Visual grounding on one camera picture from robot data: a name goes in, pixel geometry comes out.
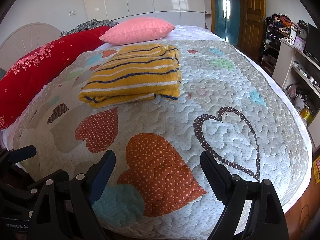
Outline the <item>white bed headboard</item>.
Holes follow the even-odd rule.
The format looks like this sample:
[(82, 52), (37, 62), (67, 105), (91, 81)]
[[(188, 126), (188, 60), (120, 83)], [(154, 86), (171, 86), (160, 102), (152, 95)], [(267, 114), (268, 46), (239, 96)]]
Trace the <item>white bed headboard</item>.
[(31, 51), (57, 40), (61, 31), (46, 23), (30, 23), (13, 31), (1, 44), (1, 69), (8, 71)]

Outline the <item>cluttered shoe rack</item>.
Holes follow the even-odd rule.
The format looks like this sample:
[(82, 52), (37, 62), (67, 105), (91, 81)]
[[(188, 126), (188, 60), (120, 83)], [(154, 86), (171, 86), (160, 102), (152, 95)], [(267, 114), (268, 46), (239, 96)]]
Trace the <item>cluttered shoe rack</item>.
[(290, 41), (291, 28), (296, 25), (288, 15), (273, 14), (265, 20), (263, 45), (259, 49), (261, 68), (269, 76), (273, 75), (280, 52), (281, 39)]

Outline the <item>desk clock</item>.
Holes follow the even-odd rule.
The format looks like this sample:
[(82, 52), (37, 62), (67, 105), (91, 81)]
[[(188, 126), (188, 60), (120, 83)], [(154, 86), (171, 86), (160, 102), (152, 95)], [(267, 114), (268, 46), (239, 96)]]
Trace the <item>desk clock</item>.
[(308, 35), (308, 24), (303, 20), (299, 20), (297, 25), (297, 34), (293, 46), (297, 48), (299, 51), (304, 52), (306, 38)]

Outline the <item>red floral quilt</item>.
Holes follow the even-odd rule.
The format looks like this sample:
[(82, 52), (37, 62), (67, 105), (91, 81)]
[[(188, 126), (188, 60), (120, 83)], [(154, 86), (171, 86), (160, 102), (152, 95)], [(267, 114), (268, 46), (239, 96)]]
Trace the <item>red floral quilt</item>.
[(50, 83), (76, 58), (103, 44), (99, 39), (109, 26), (80, 31), (49, 42), (20, 58), (0, 83), (1, 130), (8, 128), (44, 85)]

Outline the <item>yellow striped knit sweater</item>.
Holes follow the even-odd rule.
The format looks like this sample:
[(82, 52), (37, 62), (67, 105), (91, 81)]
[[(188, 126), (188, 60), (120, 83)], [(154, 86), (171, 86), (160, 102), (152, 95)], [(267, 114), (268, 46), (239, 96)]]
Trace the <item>yellow striped knit sweater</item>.
[(178, 100), (181, 81), (176, 46), (125, 46), (95, 70), (80, 90), (79, 100), (93, 108), (153, 100), (158, 95)]

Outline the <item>white glossy wardrobe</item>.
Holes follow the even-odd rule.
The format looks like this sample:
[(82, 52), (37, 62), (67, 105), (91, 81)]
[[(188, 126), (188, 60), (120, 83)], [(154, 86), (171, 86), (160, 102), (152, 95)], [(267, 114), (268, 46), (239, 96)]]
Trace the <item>white glossy wardrobe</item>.
[(134, 17), (156, 17), (173, 25), (211, 29), (210, 0), (84, 0), (88, 19), (118, 23)]

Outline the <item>black television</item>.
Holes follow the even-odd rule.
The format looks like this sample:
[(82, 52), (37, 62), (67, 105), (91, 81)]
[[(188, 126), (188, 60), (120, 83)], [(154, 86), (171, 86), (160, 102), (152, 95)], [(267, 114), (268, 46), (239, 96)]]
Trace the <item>black television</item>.
[(308, 34), (306, 38), (305, 53), (315, 62), (320, 62), (320, 33), (311, 24), (308, 24)]

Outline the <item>white shelf unit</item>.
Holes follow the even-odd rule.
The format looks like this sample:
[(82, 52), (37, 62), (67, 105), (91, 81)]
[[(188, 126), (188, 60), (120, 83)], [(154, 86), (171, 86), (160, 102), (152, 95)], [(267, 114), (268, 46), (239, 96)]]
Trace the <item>white shelf unit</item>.
[(300, 85), (307, 91), (306, 102), (311, 112), (308, 132), (315, 147), (319, 147), (319, 65), (294, 46), (280, 40), (280, 49), (272, 78), (282, 89)]

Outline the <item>yellow bottle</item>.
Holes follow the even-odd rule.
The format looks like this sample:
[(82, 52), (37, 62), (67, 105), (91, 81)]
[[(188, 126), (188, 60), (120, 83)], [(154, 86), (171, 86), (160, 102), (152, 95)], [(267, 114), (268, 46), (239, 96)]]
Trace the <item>yellow bottle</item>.
[(310, 124), (310, 119), (312, 118), (312, 116), (308, 108), (302, 109), (300, 111), (300, 116), (306, 122), (306, 125)]

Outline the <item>heart patterned quilted bedspread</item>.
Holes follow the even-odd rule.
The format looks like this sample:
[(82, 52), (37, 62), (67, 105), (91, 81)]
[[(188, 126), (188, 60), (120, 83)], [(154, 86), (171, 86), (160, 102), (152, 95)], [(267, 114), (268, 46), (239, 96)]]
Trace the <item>heart patterned quilted bedspread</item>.
[(230, 44), (165, 41), (180, 51), (178, 100), (93, 108), (78, 98), (119, 47), (88, 51), (30, 103), (8, 144), (36, 147), (22, 164), (34, 179), (86, 172), (107, 150), (116, 165), (93, 204), (100, 224), (140, 239), (206, 239), (224, 205), (200, 166), (213, 154), (244, 180), (269, 179), (284, 211), (308, 187), (312, 144), (287, 96)]

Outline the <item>grey checked garment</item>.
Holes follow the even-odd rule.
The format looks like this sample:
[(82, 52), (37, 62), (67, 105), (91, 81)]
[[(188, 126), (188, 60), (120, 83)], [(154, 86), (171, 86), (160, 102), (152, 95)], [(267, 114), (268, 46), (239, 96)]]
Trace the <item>grey checked garment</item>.
[(76, 28), (70, 30), (70, 31), (62, 31), (60, 33), (60, 37), (64, 37), (73, 33), (78, 33), (81, 31), (85, 31), (85, 30), (91, 30), (94, 28), (98, 28), (98, 27), (103, 27), (103, 26), (108, 26), (108, 27), (114, 27), (115, 25), (118, 25), (118, 22), (115, 21), (109, 21), (109, 20), (97, 20), (97, 19), (92, 19), (90, 21), (81, 23), (79, 25), (77, 25)]

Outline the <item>pink pillow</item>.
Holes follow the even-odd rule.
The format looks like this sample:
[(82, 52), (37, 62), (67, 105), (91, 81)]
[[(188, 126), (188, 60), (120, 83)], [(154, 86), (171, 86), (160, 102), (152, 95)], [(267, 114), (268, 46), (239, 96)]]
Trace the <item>pink pillow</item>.
[(108, 29), (99, 39), (105, 43), (121, 46), (159, 40), (174, 29), (173, 24), (160, 18), (134, 17)]

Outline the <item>brown wooden door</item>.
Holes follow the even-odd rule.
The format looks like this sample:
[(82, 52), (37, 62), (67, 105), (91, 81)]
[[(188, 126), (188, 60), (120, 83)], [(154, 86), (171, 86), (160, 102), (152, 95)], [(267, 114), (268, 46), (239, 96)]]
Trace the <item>brown wooden door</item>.
[(238, 47), (254, 61), (259, 59), (263, 44), (266, 0), (240, 0)]

